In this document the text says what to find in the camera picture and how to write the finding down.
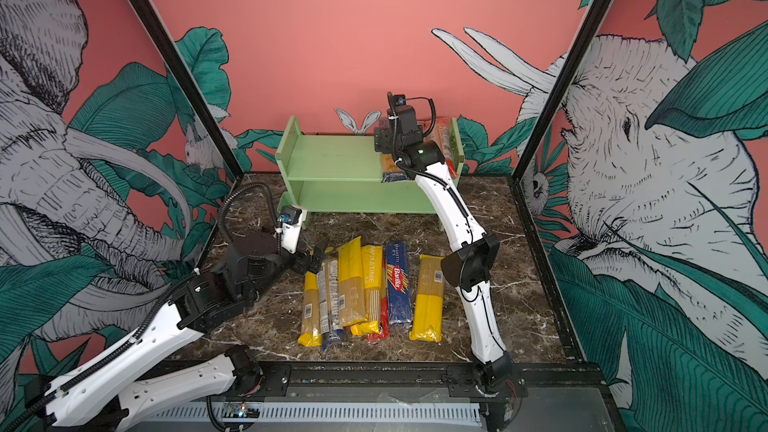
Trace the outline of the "red-ended spaghetti bag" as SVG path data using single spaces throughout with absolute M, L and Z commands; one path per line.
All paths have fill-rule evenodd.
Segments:
M 450 176 L 452 179 L 455 179 L 457 173 L 454 164 L 454 154 L 451 148 L 450 120 L 445 117 L 438 117 L 433 132 L 435 135 L 435 142 L 440 146 L 441 152 L 445 158 Z

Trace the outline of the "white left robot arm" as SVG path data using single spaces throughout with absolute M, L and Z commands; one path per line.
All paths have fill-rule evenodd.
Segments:
M 67 374 L 29 382 L 25 410 L 7 430 L 31 422 L 35 431 L 123 431 L 189 400 L 257 392 L 264 372 L 246 345 L 234 345 L 187 369 L 152 379 L 144 375 L 246 312 L 286 270 L 316 273 L 324 257 L 324 245 L 304 251 L 298 237 L 286 233 L 259 234 L 252 243 L 231 244 L 224 265 L 193 273 L 173 286 L 133 332 L 106 351 Z

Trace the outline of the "yellow-top spaghetti bag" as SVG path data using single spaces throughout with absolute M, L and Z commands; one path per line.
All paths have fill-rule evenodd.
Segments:
M 366 319 L 361 238 L 356 237 L 338 248 L 338 300 L 342 327 L 351 327 Z

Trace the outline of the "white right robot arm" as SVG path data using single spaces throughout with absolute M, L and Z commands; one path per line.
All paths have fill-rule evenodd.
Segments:
M 389 95 L 388 124 L 374 129 L 374 150 L 415 181 L 432 204 L 449 240 L 441 262 L 444 277 L 459 294 L 468 321 L 474 381 L 491 396 L 507 387 L 513 361 L 500 335 L 491 300 L 491 268 L 500 243 L 479 224 L 461 197 L 441 148 L 428 139 L 415 109 Z

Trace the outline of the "ankara blue yellow spaghetti bag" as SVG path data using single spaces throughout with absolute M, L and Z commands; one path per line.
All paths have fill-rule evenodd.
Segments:
M 380 155 L 380 166 L 382 171 L 382 183 L 407 181 L 409 179 L 406 172 L 395 164 L 391 154 Z

